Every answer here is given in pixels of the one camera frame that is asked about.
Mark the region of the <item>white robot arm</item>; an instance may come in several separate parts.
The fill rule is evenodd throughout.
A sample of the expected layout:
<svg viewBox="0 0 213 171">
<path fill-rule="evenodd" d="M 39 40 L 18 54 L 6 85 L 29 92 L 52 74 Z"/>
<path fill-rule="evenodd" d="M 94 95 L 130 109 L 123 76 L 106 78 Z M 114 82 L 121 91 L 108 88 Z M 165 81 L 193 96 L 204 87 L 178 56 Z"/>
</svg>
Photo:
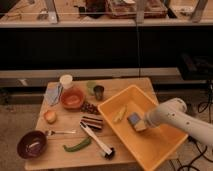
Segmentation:
<svg viewBox="0 0 213 171">
<path fill-rule="evenodd" d="M 149 127 L 168 124 L 178 128 L 199 142 L 213 147 L 213 125 L 186 114 L 187 105 L 180 98 L 173 98 L 159 104 L 144 115 Z"/>
</svg>

